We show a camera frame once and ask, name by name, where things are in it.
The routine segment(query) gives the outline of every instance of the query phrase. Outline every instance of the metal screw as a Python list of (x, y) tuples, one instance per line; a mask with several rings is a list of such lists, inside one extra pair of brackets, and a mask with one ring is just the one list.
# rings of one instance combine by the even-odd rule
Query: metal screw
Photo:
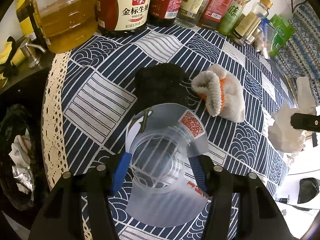
[(250, 172), (249, 173), (249, 178), (250, 179), (256, 179), (257, 178), (257, 174), (253, 173), (253, 172)]
[(104, 171), (106, 169), (106, 166), (104, 164), (100, 164), (97, 166), (98, 171)]
[(215, 165), (215, 166), (213, 167), (213, 169), (214, 169), (215, 171), (218, 171), (218, 172), (220, 172), (220, 171), (223, 170), (223, 168), (222, 168), (220, 165)]
[(70, 176), (71, 176), (71, 172), (69, 171), (66, 171), (65, 173), (62, 174), (62, 177), (65, 179), (70, 178)]

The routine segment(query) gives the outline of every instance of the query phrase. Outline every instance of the green bottle label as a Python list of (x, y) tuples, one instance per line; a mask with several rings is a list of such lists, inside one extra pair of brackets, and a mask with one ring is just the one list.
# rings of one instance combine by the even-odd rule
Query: green bottle label
[(222, 18), (218, 31), (224, 35), (227, 35), (240, 17), (246, 1), (244, 0), (233, 0)]

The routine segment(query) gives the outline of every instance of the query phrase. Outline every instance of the aluminum foil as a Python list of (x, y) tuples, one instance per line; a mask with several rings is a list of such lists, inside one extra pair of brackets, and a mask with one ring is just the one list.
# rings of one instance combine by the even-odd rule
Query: aluminum foil
[(23, 185), (28, 192), (32, 192), (33, 198), (34, 181), (31, 170), (25, 167), (12, 166), (12, 174), (17, 183)]

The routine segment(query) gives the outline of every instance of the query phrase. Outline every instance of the plastic bag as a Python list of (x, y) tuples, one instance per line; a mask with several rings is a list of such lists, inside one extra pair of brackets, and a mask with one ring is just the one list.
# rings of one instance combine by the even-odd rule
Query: plastic bag
[(277, 34), (273, 39), (270, 51), (270, 56), (274, 57), (289, 40), (289, 38), (295, 33), (295, 29), (289, 23), (286, 25), (284, 21), (276, 14), (273, 15), (270, 22), (277, 30)]
[(303, 130), (294, 129), (291, 117), (295, 113), (316, 114), (316, 102), (312, 95), (309, 79), (297, 78), (299, 108), (289, 108), (283, 103), (278, 112), (272, 114), (275, 122), (268, 128), (268, 138), (276, 150), (285, 153), (297, 153), (305, 147)]
[(319, 194), (320, 180), (305, 178), (300, 180), (299, 196), (297, 204), (307, 203)]
[(273, 38), (277, 34), (276, 30), (266, 22), (262, 22), (262, 34), (258, 36), (255, 42), (256, 51), (260, 51), (260, 55), (265, 59), (270, 59), (270, 51)]

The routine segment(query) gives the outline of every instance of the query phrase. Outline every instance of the trash bag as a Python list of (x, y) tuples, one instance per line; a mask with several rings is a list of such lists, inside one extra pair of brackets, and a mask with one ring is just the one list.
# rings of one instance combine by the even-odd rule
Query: trash bag
[[(17, 135), (24, 135), (28, 129), (30, 133), (31, 150), (28, 152), (30, 158), (30, 169), (34, 176), (35, 189), (34, 198), (31, 199), (31, 192), (25, 194), (19, 191), (17, 181), (12, 174), (14, 162), (9, 156), (11, 144)], [(48, 193), (48, 184), (46, 181), (45, 170), (41, 149), (41, 138), (35, 136), (40, 131), (36, 127), (36, 121), (31, 114), (22, 105), (13, 105), (7, 109), (6, 115), (0, 123), (0, 186), (4, 195), (11, 204), (19, 211), (28, 210), (34, 207), (36, 203), (42, 203), (45, 195)]]
[(303, 204), (314, 199), (319, 194), (320, 180), (305, 178), (300, 180), (299, 196), (297, 204)]

